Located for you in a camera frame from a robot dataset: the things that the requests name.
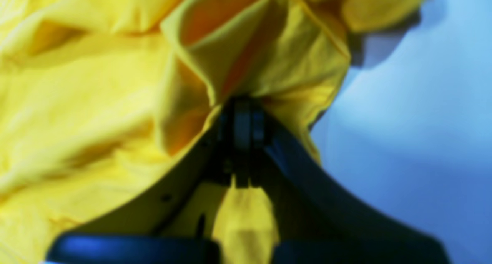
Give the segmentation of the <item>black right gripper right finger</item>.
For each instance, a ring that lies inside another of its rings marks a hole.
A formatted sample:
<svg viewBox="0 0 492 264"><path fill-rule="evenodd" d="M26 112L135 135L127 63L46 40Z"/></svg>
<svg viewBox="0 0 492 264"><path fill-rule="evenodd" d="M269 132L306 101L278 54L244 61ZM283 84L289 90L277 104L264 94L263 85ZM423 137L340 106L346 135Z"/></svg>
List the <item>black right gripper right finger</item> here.
<svg viewBox="0 0 492 264"><path fill-rule="evenodd" d="M273 203L273 264L448 264L439 241L357 199L280 122L246 100L248 175Z"/></svg>

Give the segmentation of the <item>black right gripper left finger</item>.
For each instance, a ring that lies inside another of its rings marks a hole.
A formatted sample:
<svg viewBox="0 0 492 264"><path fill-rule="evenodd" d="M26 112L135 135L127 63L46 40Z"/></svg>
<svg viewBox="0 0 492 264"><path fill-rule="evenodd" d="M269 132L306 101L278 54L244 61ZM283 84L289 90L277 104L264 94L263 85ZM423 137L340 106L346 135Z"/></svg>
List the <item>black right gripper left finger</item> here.
<svg viewBox="0 0 492 264"><path fill-rule="evenodd" d="M246 100L231 100L190 152L123 206L56 239L48 264L220 264L211 232L246 151Z"/></svg>

